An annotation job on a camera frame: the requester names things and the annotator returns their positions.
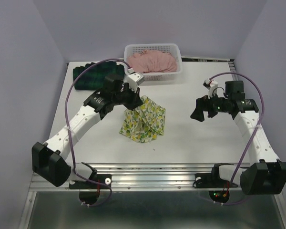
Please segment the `lemon print skirt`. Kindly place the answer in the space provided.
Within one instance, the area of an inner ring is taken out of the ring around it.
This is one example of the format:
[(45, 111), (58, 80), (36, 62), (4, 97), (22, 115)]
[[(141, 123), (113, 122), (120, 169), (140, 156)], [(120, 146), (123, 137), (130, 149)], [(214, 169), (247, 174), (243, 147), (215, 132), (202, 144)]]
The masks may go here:
[(147, 96), (142, 96), (141, 101), (141, 106), (124, 111), (119, 133), (137, 143), (147, 143), (164, 135), (166, 109)]

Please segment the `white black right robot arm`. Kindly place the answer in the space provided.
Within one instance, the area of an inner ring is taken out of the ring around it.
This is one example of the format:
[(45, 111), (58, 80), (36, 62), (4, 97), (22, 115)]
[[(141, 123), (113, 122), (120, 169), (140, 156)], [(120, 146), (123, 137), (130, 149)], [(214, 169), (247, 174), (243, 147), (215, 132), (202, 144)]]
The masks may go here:
[(282, 162), (272, 149), (259, 123), (261, 117), (253, 99), (246, 99), (243, 81), (225, 82), (223, 97), (217, 95), (218, 83), (207, 79), (204, 86), (208, 94), (196, 100), (191, 118), (204, 121), (204, 112), (212, 118), (228, 113), (246, 143), (249, 167), (229, 163), (214, 164), (210, 173), (196, 174), (196, 188), (240, 187), (246, 195), (277, 195), (286, 183), (286, 162)]

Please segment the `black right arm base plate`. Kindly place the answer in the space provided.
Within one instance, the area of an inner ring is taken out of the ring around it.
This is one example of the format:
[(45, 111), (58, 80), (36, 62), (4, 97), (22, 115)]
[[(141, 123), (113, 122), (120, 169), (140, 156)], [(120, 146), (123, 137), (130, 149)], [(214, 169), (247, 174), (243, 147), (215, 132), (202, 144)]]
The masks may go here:
[(235, 183), (222, 180), (220, 178), (213, 178), (211, 173), (196, 173), (193, 187), (197, 189), (203, 188), (218, 188), (219, 190), (209, 191), (209, 198), (214, 203), (224, 205), (230, 198), (230, 189), (239, 187)]

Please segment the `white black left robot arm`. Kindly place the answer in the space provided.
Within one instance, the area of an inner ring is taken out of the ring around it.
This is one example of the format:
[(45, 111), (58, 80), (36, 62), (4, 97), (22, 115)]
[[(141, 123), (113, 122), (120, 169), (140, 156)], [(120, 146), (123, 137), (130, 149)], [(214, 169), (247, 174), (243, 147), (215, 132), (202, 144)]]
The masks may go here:
[(83, 163), (79, 175), (76, 163), (68, 164), (68, 155), (74, 155), (74, 146), (99, 121), (117, 105), (133, 110), (143, 104), (140, 99), (139, 85), (144, 81), (141, 73), (125, 76), (110, 74), (105, 77), (103, 86), (92, 93), (80, 107), (76, 115), (69, 119), (65, 115), (66, 126), (44, 143), (37, 142), (31, 149), (32, 170), (55, 187), (67, 181), (79, 180), (86, 188), (97, 181), (97, 171)]

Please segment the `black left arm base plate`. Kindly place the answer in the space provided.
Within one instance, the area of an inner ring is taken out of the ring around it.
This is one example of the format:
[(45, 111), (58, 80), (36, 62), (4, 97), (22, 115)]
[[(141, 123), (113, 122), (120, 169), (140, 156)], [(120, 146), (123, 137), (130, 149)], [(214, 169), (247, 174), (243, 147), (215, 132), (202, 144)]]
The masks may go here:
[(82, 206), (88, 208), (103, 205), (112, 195), (112, 175), (97, 174), (93, 178), (94, 182), (89, 181), (70, 181), (68, 188), (79, 191), (79, 201)]

